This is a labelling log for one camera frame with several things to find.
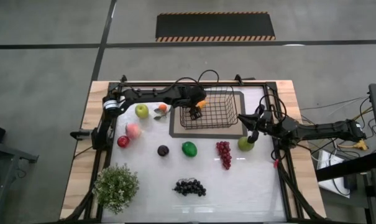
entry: gray floor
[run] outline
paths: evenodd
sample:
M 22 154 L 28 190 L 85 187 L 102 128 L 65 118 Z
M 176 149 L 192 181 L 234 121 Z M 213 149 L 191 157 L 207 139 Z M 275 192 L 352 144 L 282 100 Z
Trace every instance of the gray floor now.
M 98 43 L 109 3 L 0 1 L 0 44 Z M 108 42 L 153 42 L 160 12 L 250 10 L 271 13 L 277 40 L 376 39 L 376 0 L 120 0 Z M 69 132 L 80 126 L 96 54 L 96 49 L 0 50 L 5 143 L 40 154 L 35 166 L 24 166 L 27 176 L 15 181 L 5 223 L 58 218 L 76 144 Z M 222 79 L 235 74 L 291 79 L 300 107 L 306 108 L 366 95 L 367 85 L 376 83 L 376 45 L 107 49 L 98 80 L 118 80 L 121 75 L 130 80 L 174 80 L 197 77 L 209 68 Z M 337 121 L 357 115 L 359 104 L 303 114 L 317 123 Z M 375 149 L 376 139 L 368 145 Z M 339 203 L 337 195 L 323 197 L 328 217 L 364 222 L 361 209 Z M 357 216 L 349 215 L 352 210 Z

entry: potted plant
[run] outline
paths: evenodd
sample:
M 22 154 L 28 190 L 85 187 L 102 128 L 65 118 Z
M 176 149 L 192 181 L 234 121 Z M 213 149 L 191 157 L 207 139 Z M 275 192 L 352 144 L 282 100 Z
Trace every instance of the potted plant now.
M 129 206 L 139 190 L 137 172 L 131 172 L 124 164 L 103 169 L 94 183 L 93 193 L 98 204 L 117 214 Z

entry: red grapes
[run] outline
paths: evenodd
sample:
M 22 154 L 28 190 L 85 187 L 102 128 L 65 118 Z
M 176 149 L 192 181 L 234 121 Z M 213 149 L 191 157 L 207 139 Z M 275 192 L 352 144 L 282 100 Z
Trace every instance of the red grapes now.
M 229 142 L 226 142 L 226 141 L 217 142 L 217 150 L 218 150 L 218 155 L 222 159 L 222 164 L 224 168 L 229 170 L 229 168 L 231 168 L 231 161 L 232 161 L 231 149 L 229 148 Z

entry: red apple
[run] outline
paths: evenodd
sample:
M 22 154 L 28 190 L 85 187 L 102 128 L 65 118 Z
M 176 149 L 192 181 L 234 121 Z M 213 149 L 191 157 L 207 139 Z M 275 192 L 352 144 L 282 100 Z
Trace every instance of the red apple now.
M 117 145 L 120 147 L 127 147 L 130 143 L 130 139 L 127 136 L 121 136 L 117 140 Z

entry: wire basket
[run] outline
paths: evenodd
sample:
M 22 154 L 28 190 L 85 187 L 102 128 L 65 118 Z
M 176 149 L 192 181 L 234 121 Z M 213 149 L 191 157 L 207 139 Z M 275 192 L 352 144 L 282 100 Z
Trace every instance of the wire basket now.
M 216 86 L 206 89 L 206 104 L 202 117 L 191 119 L 190 108 L 180 107 L 180 122 L 185 129 L 228 128 L 237 124 L 237 109 L 233 87 Z

